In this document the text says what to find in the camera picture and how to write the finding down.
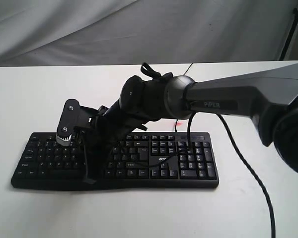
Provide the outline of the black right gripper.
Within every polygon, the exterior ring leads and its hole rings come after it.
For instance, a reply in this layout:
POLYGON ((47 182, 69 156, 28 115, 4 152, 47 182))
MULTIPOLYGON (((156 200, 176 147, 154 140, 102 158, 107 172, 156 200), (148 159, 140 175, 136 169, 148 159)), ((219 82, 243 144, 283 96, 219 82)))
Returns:
POLYGON ((112 156, 112 147, 136 128, 146 131, 145 124, 148 122, 148 118, 127 113, 119 106, 111 106, 99 113, 92 121, 91 129, 86 129, 83 136, 84 182, 95 184, 101 179, 106 163, 112 156))

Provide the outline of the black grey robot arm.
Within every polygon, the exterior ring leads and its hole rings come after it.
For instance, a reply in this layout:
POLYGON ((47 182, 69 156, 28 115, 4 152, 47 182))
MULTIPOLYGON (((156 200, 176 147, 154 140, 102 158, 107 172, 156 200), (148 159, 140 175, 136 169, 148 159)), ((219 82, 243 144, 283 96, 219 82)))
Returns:
POLYGON ((119 99, 93 118, 86 146, 107 151, 149 121, 191 119, 198 112, 242 116, 252 120, 262 144, 274 144, 298 173, 298 63, 204 82, 161 75, 147 63, 141 71, 151 80, 132 76, 125 82, 119 99))

